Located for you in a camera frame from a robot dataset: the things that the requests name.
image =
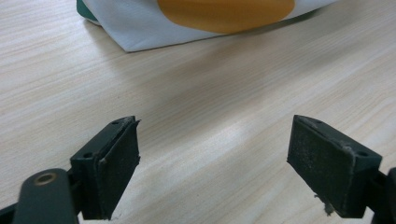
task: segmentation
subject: light wood grain surface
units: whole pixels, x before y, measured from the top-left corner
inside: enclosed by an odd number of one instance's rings
[[[74,1],[0,3],[0,207],[113,119],[135,115],[141,163],[111,223],[370,223],[327,217],[286,163],[294,114],[396,166],[396,1],[125,53]],[[81,223],[106,223],[81,221]]]

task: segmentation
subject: screw hole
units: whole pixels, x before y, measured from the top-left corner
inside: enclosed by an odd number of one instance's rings
[[[358,151],[358,155],[363,156],[363,157],[366,157],[366,156],[368,156],[369,154],[367,154],[367,153],[365,153],[365,152],[362,152],[362,151]]]
[[[46,173],[46,174],[38,176],[35,179],[35,185],[36,186],[43,186],[43,185],[46,185],[46,184],[52,182],[54,179],[56,179],[56,174],[55,173]]]
[[[85,159],[92,158],[92,153],[91,152],[87,152],[82,157],[84,157]]]

